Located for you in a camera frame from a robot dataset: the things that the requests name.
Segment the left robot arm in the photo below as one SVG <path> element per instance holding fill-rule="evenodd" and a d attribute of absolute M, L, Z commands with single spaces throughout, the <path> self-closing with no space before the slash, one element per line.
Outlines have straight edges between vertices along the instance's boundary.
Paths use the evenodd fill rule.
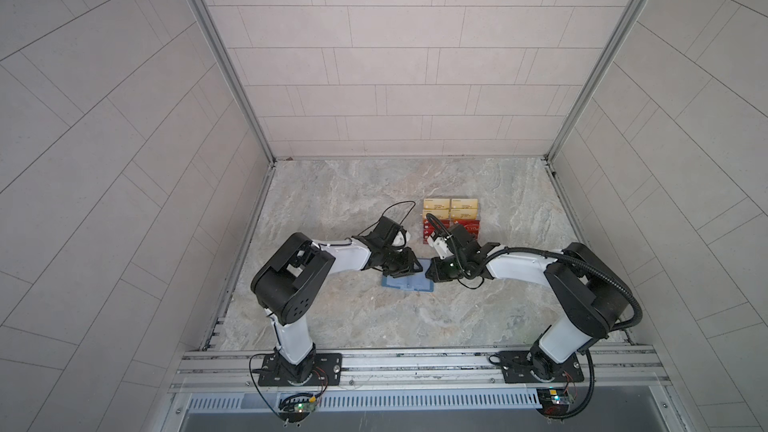
<path fill-rule="evenodd" d="M 407 241 L 405 228 L 385 216 L 362 234 L 340 242 L 312 240 L 301 232 L 291 234 L 250 284 L 272 322 L 283 362 L 298 367 L 315 353 L 304 316 L 328 276 L 374 270 L 400 278 L 423 272 Z"/>

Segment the clear acrylic card stand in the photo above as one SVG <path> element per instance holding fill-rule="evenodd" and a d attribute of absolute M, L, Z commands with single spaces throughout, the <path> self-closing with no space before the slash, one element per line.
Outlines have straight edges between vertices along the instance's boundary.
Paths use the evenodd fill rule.
<path fill-rule="evenodd" d="M 442 223 L 442 225 L 443 225 L 445 228 L 450 228 L 452 225 L 455 225 L 455 224 L 457 224 L 457 223 L 456 223 L 456 221 L 457 221 L 457 220 L 452 220 L 451 218 L 450 218 L 449 220 L 438 220 L 438 221 L 439 221 L 439 222 L 441 222 L 441 223 Z"/>

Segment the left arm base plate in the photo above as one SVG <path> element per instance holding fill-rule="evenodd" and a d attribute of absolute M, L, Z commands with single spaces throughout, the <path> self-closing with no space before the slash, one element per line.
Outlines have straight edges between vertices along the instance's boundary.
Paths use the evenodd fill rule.
<path fill-rule="evenodd" d="M 311 352 L 299 364 L 291 364 L 280 353 L 264 357 L 257 383 L 260 387 L 338 386 L 343 356 L 340 353 Z"/>

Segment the gold cards right stack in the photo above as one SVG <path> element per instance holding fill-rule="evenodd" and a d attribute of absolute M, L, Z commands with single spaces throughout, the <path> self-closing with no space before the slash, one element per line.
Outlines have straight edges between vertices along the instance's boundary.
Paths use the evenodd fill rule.
<path fill-rule="evenodd" d="M 452 220 L 477 220 L 479 200 L 476 198 L 452 198 L 450 218 Z"/>

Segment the green circuit board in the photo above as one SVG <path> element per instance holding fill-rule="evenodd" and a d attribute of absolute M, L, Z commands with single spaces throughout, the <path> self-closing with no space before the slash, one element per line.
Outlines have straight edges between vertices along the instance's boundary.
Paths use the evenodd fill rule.
<path fill-rule="evenodd" d="M 538 410 L 541 415 L 557 417 L 569 411 L 572 397 L 565 388 L 539 388 L 536 393 L 541 404 Z"/>
<path fill-rule="evenodd" d="M 298 423 L 307 418 L 317 408 L 319 396 L 311 393 L 297 393 L 282 399 L 278 405 L 283 421 Z"/>

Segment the red cards stack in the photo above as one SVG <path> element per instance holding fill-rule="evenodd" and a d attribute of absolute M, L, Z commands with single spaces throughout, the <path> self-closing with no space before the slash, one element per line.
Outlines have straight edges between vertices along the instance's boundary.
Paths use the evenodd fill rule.
<path fill-rule="evenodd" d="M 479 238 L 480 221 L 476 219 L 460 219 L 456 221 L 457 224 L 462 225 L 466 231 L 475 239 Z"/>
<path fill-rule="evenodd" d="M 432 223 L 424 219 L 423 220 L 423 243 L 427 244 L 428 239 L 435 233 L 435 227 L 432 225 Z"/>

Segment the gold cards left stack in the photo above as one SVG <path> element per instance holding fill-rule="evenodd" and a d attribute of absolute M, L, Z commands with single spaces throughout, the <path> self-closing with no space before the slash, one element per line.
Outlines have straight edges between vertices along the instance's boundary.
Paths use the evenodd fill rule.
<path fill-rule="evenodd" d="M 423 200 L 423 217 L 432 214 L 438 220 L 449 220 L 450 208 L 450 198 L 425 198 Z"/>

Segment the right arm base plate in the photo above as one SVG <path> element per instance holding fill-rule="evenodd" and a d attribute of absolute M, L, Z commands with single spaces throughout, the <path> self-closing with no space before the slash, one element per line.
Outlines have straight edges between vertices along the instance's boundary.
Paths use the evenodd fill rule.
<path fill-rule="evenodd" d="M 507 384 L 580 383 L 584 370 L 575 354 L 563 363 L 556 363 L 542 352 L 499 351 L 488 361 L 501 369 Z"/>

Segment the right green circuit board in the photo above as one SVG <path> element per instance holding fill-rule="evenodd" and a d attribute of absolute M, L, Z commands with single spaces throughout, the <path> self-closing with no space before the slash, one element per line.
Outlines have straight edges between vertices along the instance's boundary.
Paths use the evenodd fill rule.
<path fill-rule="evenodd" d="M 569 411 L 572 397 L 565 388 L 539 388 L 536 393 L 541 404 L 538 410 L 541 415 L 557 417 Z"/>

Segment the aluminium mounting rail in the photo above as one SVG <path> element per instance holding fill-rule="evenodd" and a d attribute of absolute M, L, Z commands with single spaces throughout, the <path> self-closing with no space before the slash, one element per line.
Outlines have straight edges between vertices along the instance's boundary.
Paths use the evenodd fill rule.
<path fill-rule="evenodd" d="M 510 388 L 510 370 L 491 363 L 498 348 L 346 349 L 333 365 L 329 391 Z M 648 345 L 599 343 L 591 348 L 598 386 L 669 385 L 671 379 Z M 259 382 L 264 355 L 256 351 L 190 352 L 183 355 L 169 389 L 193 392 L 299 392 L 320 389 L 313 377 L 302 386 L 280 379 Z"/>

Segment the left green circuit board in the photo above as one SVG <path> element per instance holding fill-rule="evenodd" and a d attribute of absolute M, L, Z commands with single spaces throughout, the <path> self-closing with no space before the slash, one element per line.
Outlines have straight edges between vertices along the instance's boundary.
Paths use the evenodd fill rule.
<path fill-rule="evenodd" d="M 283 421 L 298 423 L 307 418 L 317 408 L 319 396 L 311 393 L 297 393 L 282 399 L 278 405 Z"/>

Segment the gold cards stack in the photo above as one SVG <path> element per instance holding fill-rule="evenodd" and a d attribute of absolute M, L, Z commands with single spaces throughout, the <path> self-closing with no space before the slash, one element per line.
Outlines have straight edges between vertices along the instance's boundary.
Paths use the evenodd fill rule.
<path fill-rule="evenodd" d="M 425 198 L 423 200 L 423 217 L 432 214 L 438 220 L 449 220 L 450 208 L 450 198 Z"/>
<path fill-rule="evenodd" d="M 450 218 L 452 220 L 477 220 L 479 200 L 476 198 L 452 198 Z"/>

